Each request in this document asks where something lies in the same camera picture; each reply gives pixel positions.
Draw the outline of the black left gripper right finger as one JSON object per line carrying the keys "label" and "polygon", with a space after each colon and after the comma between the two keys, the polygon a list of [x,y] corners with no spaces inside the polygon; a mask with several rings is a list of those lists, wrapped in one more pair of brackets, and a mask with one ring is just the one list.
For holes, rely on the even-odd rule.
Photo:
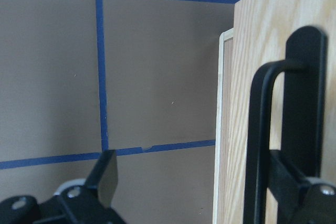
{"label": "black left gripper right finger", "polygon": [[268,188],[277,223],[335,223],[335,184],[304,175],[280,150],[270,151]]}

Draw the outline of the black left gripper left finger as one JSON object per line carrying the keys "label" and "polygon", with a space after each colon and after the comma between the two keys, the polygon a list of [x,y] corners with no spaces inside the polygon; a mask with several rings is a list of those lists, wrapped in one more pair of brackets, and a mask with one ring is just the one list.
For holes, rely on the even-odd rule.
{"label": "black left gripper left finger", "polygon": [[124,223],[111,207],[117,184],[117,154],[106,150],[86,179],[63,183],[43,203],[30,195],[1,201],[1,223]]}

